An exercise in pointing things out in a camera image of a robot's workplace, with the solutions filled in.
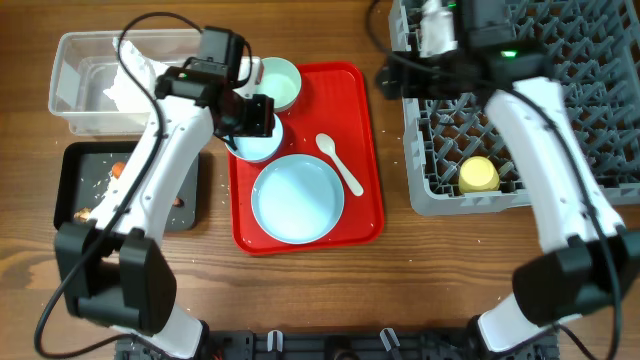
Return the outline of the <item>green bowl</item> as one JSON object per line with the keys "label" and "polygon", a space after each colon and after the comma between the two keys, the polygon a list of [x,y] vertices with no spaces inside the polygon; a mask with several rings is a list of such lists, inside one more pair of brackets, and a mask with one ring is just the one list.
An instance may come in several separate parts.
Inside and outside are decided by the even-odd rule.
{"label": "green bowl", "polygon": [[289,110],[301,92],[302,77],[298,68],[290,61],[279,57],[261,60],[263,74],[256,93],[274,100],[274,111]]}

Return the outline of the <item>light blue bowl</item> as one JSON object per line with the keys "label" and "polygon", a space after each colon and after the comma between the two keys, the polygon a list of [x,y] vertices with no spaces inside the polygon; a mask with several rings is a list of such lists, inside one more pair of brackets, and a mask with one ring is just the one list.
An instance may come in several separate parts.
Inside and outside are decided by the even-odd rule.
{"label": "light blue bowl", "polygon": [[236,137],[236,149],[229,145],[227,150],[237,159],[249,163],[262,163],[272,158],[284,138],[284,128],[280,118],[274,115],[275,126],[271,137]]}

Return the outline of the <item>yellow cup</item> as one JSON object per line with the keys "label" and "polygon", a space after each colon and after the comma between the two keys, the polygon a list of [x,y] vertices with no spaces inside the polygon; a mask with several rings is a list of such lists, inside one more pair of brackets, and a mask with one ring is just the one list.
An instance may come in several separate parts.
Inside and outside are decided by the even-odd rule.
{"label": "yellow cup", "polygon": [[496,191],[499,185],[498,172],[488,158],[474,156],[462,163],[458,182],[461,193]]}

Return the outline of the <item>white plastic spoon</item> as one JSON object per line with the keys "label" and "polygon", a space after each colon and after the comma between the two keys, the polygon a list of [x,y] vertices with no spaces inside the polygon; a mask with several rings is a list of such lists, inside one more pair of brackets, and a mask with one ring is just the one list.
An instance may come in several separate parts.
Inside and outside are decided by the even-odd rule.
{"label": "white plastic spoon", "polygon": [[316,145],[322,153],[326,154],[335,163],[352,194],[357,197],[362,196],[364,188],[339,158],[334,140],[327,134],[319,133],[316,136]]}

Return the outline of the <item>orange carrot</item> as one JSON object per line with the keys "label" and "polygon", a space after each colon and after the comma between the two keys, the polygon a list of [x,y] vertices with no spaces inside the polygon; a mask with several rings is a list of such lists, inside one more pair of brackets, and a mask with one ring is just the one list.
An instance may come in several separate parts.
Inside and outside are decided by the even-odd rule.
{"label": "orange carrot", "polygon": [[[117,180],[120,178],[122,172],[124,171],[126,167],[126,163],[125,162],[116,162],[113,164],[112,168],[111,168],[111,180],[110,180],[110,184],[111,185],[115,185],[117,183]],[[184,201],[179,198],[176,197],[174,199],[173,202],[173,207],[177,207],[177,208],[181,208],[184,206]]]}

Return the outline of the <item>white rice pile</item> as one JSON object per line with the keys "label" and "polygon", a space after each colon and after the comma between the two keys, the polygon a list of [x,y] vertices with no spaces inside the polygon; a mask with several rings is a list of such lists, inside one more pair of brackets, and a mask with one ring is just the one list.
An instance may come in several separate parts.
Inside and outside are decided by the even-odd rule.
{"label": "white rice pile", "polygon": [[[97,207],[113,190],[118,179],[112,173],[113,166],[121,168],[129,153],[90,153],[82,155],[79,162],[77,187],[69,210],[74,221],[85,222],[91,210]],[[168,231],[183,231],[195,224],[197,208],[198,158],[191,165],[167,218]]]}

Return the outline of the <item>light blue plate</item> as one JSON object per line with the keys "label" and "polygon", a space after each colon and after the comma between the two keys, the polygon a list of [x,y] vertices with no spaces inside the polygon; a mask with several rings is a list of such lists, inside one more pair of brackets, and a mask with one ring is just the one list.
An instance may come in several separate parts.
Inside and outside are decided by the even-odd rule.
{"label": "light blue plate", "polygon": [[304,154],[267,165],[251,189],[251,210],[259,227],[288,245],[318,241],[339,222],[345,206],[342,182],[324,161]]}

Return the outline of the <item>brown food scrap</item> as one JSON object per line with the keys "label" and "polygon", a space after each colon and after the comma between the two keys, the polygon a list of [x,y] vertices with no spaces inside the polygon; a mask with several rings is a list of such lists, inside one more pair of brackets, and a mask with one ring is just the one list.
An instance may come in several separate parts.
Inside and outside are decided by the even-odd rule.
{"label": "brown food scrap", "polygon": [[90,219],[91,212],[90,208],[82,208],[74,214],[73,218],[78,222],[86,223]]}

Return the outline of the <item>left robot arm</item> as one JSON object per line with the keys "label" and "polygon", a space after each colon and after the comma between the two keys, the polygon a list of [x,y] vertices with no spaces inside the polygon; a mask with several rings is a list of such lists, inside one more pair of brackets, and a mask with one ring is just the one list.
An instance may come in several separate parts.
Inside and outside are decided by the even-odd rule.
{"label": "left robot arm", "polygon": [[177,281],[161,251],[166,221],[201,149],[218,138],[268,138],[274,102],[241,95],[248,42],[228,29],[200,30],[181,66],[133,84],[151,105],[146,129],[120,178],[84,223],[66,222],[54,249],[61,282],[54,299],[70,315],[116,330],[165,359],[201,359],[207,325],[176,302]]}

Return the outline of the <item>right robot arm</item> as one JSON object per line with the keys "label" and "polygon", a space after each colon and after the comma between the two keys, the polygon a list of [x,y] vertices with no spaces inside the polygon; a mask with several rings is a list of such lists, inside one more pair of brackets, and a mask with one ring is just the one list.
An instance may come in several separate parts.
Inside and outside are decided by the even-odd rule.
{"label": "right robot arm", "polygon": [[410,200],[422,215],[530,205],[542,255],[447,345],[469,359],[542,353],[569,321],[619,309],[639,235],[639,81],[606,1],[396,1],[376,77],[403,105]]}

